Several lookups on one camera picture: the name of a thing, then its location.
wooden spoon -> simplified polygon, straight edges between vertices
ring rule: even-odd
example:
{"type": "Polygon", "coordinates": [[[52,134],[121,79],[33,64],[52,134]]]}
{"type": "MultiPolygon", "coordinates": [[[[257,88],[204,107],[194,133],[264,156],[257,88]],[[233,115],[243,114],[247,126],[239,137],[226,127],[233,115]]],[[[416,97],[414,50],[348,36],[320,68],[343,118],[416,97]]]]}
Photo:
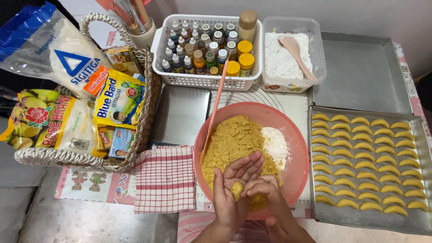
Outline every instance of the wooden spoon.
{"type": "Polygon", "coordinates": [[[204,154],[206,153],[206,149],[207,149],[207,143],[209,142],[210,135],[212,134],[213,121],[214,121],[215,116],[216,116],[217,106],[219,105],[220,95],[222,94],[222,88],[223,88],[223,84],[225,82],[225,75],[226,75],[226,69],[228,68],[228,62],[229,62],[229,59],[226,59],[225,66],[223,67],[222,77],[219,81],[219,89],[217,90],[217,95],[216,95],[216,100],[215,100],[215,103],[213,106],[212,116],[210,117],[210,124],[209,124],[209,130],[207,131],[206,143],[204,144],[204,149],[200,155],[200,164],[203,163],[204,154]]]}
{"type": "Polygon", "coordinates": [[[300,57],[299,43],[293,37],[288,37],[283,35],[279,35],[277,39],[291,53],[292,57],[294,57],[294,59],[297,61],[300,69],[303,71],[303,74],[306,76],[306,78],[310,80],[317,80],[317,78],[313,75],[313,73],[303,62],[302,57],[300,57]]]}

woven basket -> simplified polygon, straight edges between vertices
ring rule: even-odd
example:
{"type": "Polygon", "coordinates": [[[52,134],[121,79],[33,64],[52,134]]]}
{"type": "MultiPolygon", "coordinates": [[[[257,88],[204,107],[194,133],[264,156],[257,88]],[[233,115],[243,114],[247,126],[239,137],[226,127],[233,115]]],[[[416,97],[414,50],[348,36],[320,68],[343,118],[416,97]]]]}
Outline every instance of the woven basket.
{"type": "MultiPolygon", "coordinates": [[[[103,21],[116,28],[126,44],[132,47],[136,59],[144,70],[144,75],[146,77],[144,107],[138,119],[137,133],[130,151],[127,153],[126,158],[121,160],[117,158],[102,159],[89,154],[74,153],[53,148],[25,148],[15,152],[15,159],[18,162],[41,166],[79,166],[83,168],[124,171],[133,167],[137,154],[146,150],[151,126],[156,113],[156,103],[162,86],[161,77],[153,72],[150,53],[144,49],[137,49],[129,38],[126,30],[109,16],[99,13],[89,13],[81,19],[79,24],[80,30],[93,44],[95,43],[89,33],[89,23],[91,21],[103,21]]],[[[57,87],[56,90],[65,95],[72,95],[72,93],[63,86],[57,87]]]]}

yellow crescent cookie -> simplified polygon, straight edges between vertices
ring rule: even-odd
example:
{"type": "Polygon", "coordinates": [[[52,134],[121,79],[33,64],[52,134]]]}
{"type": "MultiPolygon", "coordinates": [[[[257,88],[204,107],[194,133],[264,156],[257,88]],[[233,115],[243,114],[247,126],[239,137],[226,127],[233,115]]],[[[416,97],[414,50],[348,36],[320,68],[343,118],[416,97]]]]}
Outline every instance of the yellow crescent cookie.
{"type": "Polygon", "coordinates": [[[373,120],[371,122],[371,126],[375,126],[375,125],[381,125],[381,126],[383,126],[385,128],[390,128],[390,126],[388,125],[388,123],[384,119],[373,120]]]}
{"type": "Polygon", "coordinates": [[[369,189],[369,190],[372,190],[372,191],[375,191],[375,192],[379,192],[379,188],[378,188],[375,184],[370,183],[370,182],[363,182],[362,184],[360,184],[360,185],[357,187],[357,189],[358,189],[358,190],[366,190],[366,189],[369,189]]]}
{"type": "Polygon", "coordinates": [[[391,125],[390,128],[401,128],[401,129],[405,129],[405,130],[408,130],[408,131],[411,130],[410,125],[408,123],[406,123],[406,122],[395,122],[395,123],[393,123],[391,125]]]}
{"type": "Polygon", "coordinates": [[[414,137],[414,135],[412,135],[410,132],[408,132],[408,131],[399,131],[399,132],[397,132],[396,134],[395,134],[395,136],[394,137],[406,137],[406,138],[408,138],[409,140],[411,140],[411,141],[415,141],[416,139],[415,139],[415,137],[414,137]]]}
{"type": "Polygon", "coordinates": [[[313,171],[317,171],[317,170],[324,171],[325,173],[331,175],[331,170],[325,165],[314,165],[312,169],[313,171]]]}
{"type": "Polygon", "coordinates": [[[394,147],[394,142],[389,139],[388,137],[379,137],[375,139],[374,144],[388,144],[392,147],[394,147]]]}
{"type": "Polygon", "coordinates": [[[337,171],[335,171],[333,173],[334,176],[350,176],[350,177],[355,177],[356,175],[354,174],[354,172],[352,172],[349,169],[346,168],[340,168],[337,171]]]}
{"type": "Polygon", "coordinates": [[[367,134],[364,134],[364,133],[359,133],[359,134],[354,135],[353,140],[358,140],[358,139],[364,140],[368,143],[372,142],[371,137],[367,134]]]}
{"type": "Polygon", "coordinates": [[[353,158],[353,154],[351,152],[349,152],[346,149],[340,148],[340,149],[336,149],[335,151],[333,151],[333,153],[331,153],[331,155],[335,156],[335,155],[344,155],[350,159],[353,158]]]}
{"type": "Polygon", "coordinates": [[[337,192],[334,193],[335,196],[348,196],[357,199],[357,196],[354,192],[347,190],[347,189],[340,189],[337,192]]]}
{"type": "Polygon", "coordinates": [[[415,143],[413,143],[410,140],[400,140],[395,145],[395,147],[401,147],[401,146],[406,146],[406,147],[410,147],[410,148],[417,148],[417,146],[415,145],[415,143]]]}
{"type": "Polygon", "coordinates": [[[325,114],[321,114],[321,113],[313,115],[312,120],[323,120],[326,122],[330,121],[330,119],[325,114]]]}
{"type": "Polygon", "coordinates": [[[358,148],[364,148],[364,149],[367,149],[371,152],[374,151],[374,148],[372,148],[372,146],[370,144],[365,143],[365,142],[361,142],[361,143],[354,145],[354,149],[358,149],[358,148]]]}
{"type": "Polygon", "coordinates": [[[371,180],[378,181],[377,176],[371,172],[360,172],[357,174],[356,178],[357,179],[369,178],[371,180]]]}
{"type": "Polygon", "coordinates": [[[405,170],[400,175],[401,176],[414,176],[414,177],[416,177],[419,180],[423,180],[422,174],[420,172],[416,171],[416,170],[413,170],[413,169],[405,170]]]}
{"type": "Polygon", "coordinates": [[[397,206],[397,205],[388,206],[386,209],[384,209],[384,213],[386,214],[398,213],[403,216],[408,216],[407,211],[405,211],[405,209],[403,209],[401,206],[397,206]]]}
{"type": "Polygon", "coordinates": [[[418,197],[421,199],[426,199],[426,194],[420,190],[410,190],[407,191],[404,196],[406,197],[418,197]]]}
{"type": "Polygon", "coordinates": [[[389,162],[390,164],[392,164],[393,166],[396,166],[397,163],[394,160],[394,158],[390,157],[389,155],[382,155],[380,157],[377,158],[377,163],[381,163],[381,162],[389,162]]]}
{"type": "Polygon", "coordinates": [[[402,185],[413,185],[420,190],[424,190],[425,186],[423,186],[422,182],[418,179],[406,179],[403,181],[402,185]]]}
{"type": "Polygon", "coordinates": [[[394,133],[388,128],[380,128],[374,132],[374,136],[379,134],[385,134],[389,137],[394,137],[394,133]]]}
{"type": "Polygon", "coordinates": [[[345,129],[347,131],[351,131],[351,128],[349,127],[349,125],[347,123],[342,123],[342,122],[334,124],[333,126],[331,126],[330,129],[331,130],[334,130],[334,129],[345,129]]]}
{"type": "Polygon", "coordinates": [[[394,149],[392,147],[390,147],[390,146],[381,146],[381,147],[378,147],[375,150],[375,153],[382,153],[382,152],[387,152],[387,153],[390,153],[390,154],[396,154],[396,152],[394,151],[394,149]]]}
{"type": "Polygon", "coordinates": [[[333,117],[330,119],[330,121],[331,121],[331,122],[334,122],[334,121],[341,121],[341,122],[349,123],[349,119],[346,118],[346,116],[344,116],[344,115],[335,115],[335,116],[333,116],[333,117]]]}
{"type": "Polygon", "coordinates": [[[358,198],[359,199],[370,198],[377,203],[381,203],[381,199],[377,195],[373,194],[372,192],[362,192],[362,193],[360,193],[358,198]]]}
{"type": "Polygon", "coordinates": [[[334,141],[333,143],[331,143],[332,147],[335,146],[344,146],[347,149],[353,149],[353,146],[347,141],[347,140],[343,140],[343,139],[339,139],[334,141]]]}
{"type": "Polygon", "coordinates": [[[333,133],[333,134],[331,135],[331,137],[332,137],[332,138],[335,138],[335,137],[343,137],[343,138],[346,138],[346,139],[348,139],[348,140],[351,140],[351,136],[350,136],[346,131],[337,131],[337,132],[333,133]]]}
{"type": "Polygon", "coordinates": [[[402,160],[399,162],[399,166],[404,166],[404,165],[411,165],[417,169],[422,168],[421,165],[419,164],[419,162],[417,162],[413,159],[406,159],[406,160],[402,160]]]}
{"type": "Polygon", "coordinates": [[[318,161],[322,161],[328,165],[331,165],[330,160],[327,158],[327,156],[323,155],[323,154],[316,154],[312,157],[312,161],[313,162],[318,162],[318,161]]]}
{"type": "Polygon", "coordinates": [[[312,147],[312,152],[321,152],[321,153],[325,153],[325,154],[330,154],[330,151],[323,146],[315,146],[312,147]]]}
{"type": "Polygon", "coordinates": [[[394,192],[399,196],[403,195],[403,191],[395,185],[385,185],[381,188],[381,192],[394,192]]]}
{"type": "Polygon", "coordinates": [[[350,179],[347,179],[347,178],[336,179],[334,181],[333,185],[346,185],[352,189],[356,188],[356,185],[354,185],[354,183],[350,179]]]}
{"type": "Polygon", "coordinates": [[[403,156],[403,155],[409,155],[411,156],[413,159],[418,160],[419,159],[419,155],[417,155],[416,152],[409,150],[409,149],[405,149],[400,151],[399,153],[397,153],[397,156],[403,156]]]}
{"type": "Polygon", "coordinates": [[[362,131],[365,133],[369,133],[370,135],[372,135],[372,131],[369,127],[366,126],[356,126],[355,128],[352,129],[351,132],[358,132],[358,131],[362,131]]]}
{"type": "Polygon", "coordinates": [[[324,144],[324,145],[330,146],[330,143],[327,141],[327,139],[325,139],[323,137],[316,137],[316,138],[312,139],[311,144],[324,144]]]}
{"type": "Polygon", "coordinates": [[[330,187],[328,187],[326,185],[316,185],[315,186],[315,192],[325,192],[329,195],[334,196],[333,191],[330,189],[330,187]]]}
{"type": "Polygon", "coordinates": [[[392,172],[393,174],[400,176],[399,170],[396,169],[396,167],[391,165],[385,165],[378,169],[378,172],[392,172]]]}
{"type": "Polygon", "coordinates": [[[407,205],[402,201],[402,199],[400,199],[399,197],[395,197],[395,196],[389,196],[384,198],[384,200],[382,200],[382,204],[389,204],[389,203],[397,203],[399,204],[401,207],[406,207],[407,205]]]}
{"type": "Polygon", "coordinates": [[[353,200],[350,200],[350,199],[343,198],[343,199],[339,200],[339,202],[337,202],[337,204],[336,204],[336,207],[338,207],[338,208],[346,207],[346,206],[352,207],[352,208],[357,209],[357,210],[359,209],[359,206],[353,200]]]}
{"type": "Polygon", "coordinates": [[[379,182],[386,182],[386,181],[392,181],[394,183],[397,183],[400,185],[400,180],[397,176],[395,175],[383,175],[381,176],[381,178],[379,179],[379,182]]]}
{"type": "Polygon", "coordinates": [[[425,212],[429,212],[428,205],[422,201],[412,201],[408,204],[407,208],[421,208],[425,212]]]}
{"type": "Polygon", "coordinates": [[[356,155],[354,156],[354,159],[360,159],[360,158],[368,159],[372,162],[375,162],[375,158],[368,152],[356,153],[356,155]]]}
{"type": "Polygon", "coordinates": [[[378,204],[374,203],[374,202],[365,202],[360,206],[361,210],[369,210],[369,209],[375,209],[378,210],[380,212],[382,212],[382,208],[380,206],[378,206],[378,204]]]}
{"type": "Polygon", "coordinates": [[[363,123],[363,124],[365,124],[366,126],[370,126],[369,121],[368,121],[366,118],[364,118],[364,117],[356,117],[356,118],[353,118],[353,119],[351,120],[350,123],[351,123],[351,124],[352,124],[352,123],[363,123]]]}
{"type": "Polygon", "coordinates": [[[316,121],[316,122],[312,123],[312,127],[313,128],[325,128],[327,130],[330,129],[330,127],[328,126],[328,124],[325,121],[316,121]]]}
{"type": "Polygon", "coordinates": [[[356,166],[354,168],[355,169],[360,169],[360,168],[363,168],[363,167],[369,168],[369,169],[371,169],[373,171],[377,171],[377,167],[374,164],[372,164],[371,162],[369,162],[369,161],[360,161],[360,162],[358,162],[356,164],[356,166]]]}
{"type": "Polygon", "coordinates": [[[323,202],[323,203],[327,203],[330,206],[336,206],[336,204],[328,197],[324,196],[324,195],[316,195],[315,196],[315,202],[323,202]]]}
{"type": "Polygon", "coordinates": [[[337,159],[331,163],[331,165],[346,165],[349,168],[353,167],[353,164],[347,159],[337,159]]]}
{"type": "Polygon", "coordinates": [[[330,133],[324,129],[316,129],[311,132],[311,136],[323,135],[325,137],[330,137],[330,133]]]}
{"type": "Polygon", "coordinates": [[[316,182],[325,182],[325,183],[331,185],[330,178],[328,178],[328,176],[325,176],[325,175],[315,175],[314,176],[314,181],[316,181],[316,182]]]}

teddy bear pattern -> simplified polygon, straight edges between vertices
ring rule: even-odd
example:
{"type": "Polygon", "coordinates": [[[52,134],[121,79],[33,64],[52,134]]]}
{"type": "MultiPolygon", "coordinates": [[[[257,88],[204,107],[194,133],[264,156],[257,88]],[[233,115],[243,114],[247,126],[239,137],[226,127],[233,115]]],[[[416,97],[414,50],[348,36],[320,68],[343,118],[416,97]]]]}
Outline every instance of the teddy bear pattern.
{"type": "Polygon", "coordinates": [[[99,173],[94,172],[92,174],[92,178],[90,179],[90,181],[93,183],[93,185],[89,188],[89,191],[100,192],[101,188],[99,187],[99,184],[105,183],[105,180],[102,180],[102,178],[106,179],[107,174],[106,173],[99,174],[99,173]]]}
{"type": "Polygon", "coordinates": [[[81,189],[82,189],[81,184],[83,184],[87,180],[87,178],[86,178],[87,172],[79,173],[78,171],[74,171],[72,176],[76,176],[76,177],[72,177],[72,180],[75,183],[72,186],[72,190],[81,191],[81,189]]]}

pink mixing bowl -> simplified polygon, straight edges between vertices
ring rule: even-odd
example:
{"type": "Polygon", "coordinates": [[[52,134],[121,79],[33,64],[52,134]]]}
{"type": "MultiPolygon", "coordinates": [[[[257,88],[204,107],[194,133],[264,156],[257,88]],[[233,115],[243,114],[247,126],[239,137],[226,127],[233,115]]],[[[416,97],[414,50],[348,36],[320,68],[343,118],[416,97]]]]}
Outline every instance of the pink mixing bowl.
{"type": "MultiPolygon", "coordinates": [[[[249,120],[258,123],[262,127],[273,127],[282,132],[288,144],[291,155],[286,158],[285,169],[280,172],[283,181],[280,188],[288,205],[293,205],[299,198],[309,175],[309,154],[305,140],[296,125],[282,112],[271,106],[256,102],[240,102],[225,106],[216,113],[213,126],[216,127],[222,121],[236,115],[245,115],[249,120]]],[[[200,131],[194,145],[194,170],[198,183],[206,197],[213,202],[213,191],[203,177],[200,164],[200,154],[204,148],[210,119],[207,119],[200,131]]],[[[250,212],[249,220],[261,220],[270,216],[267,208],[261,211],[250,212]]]]}

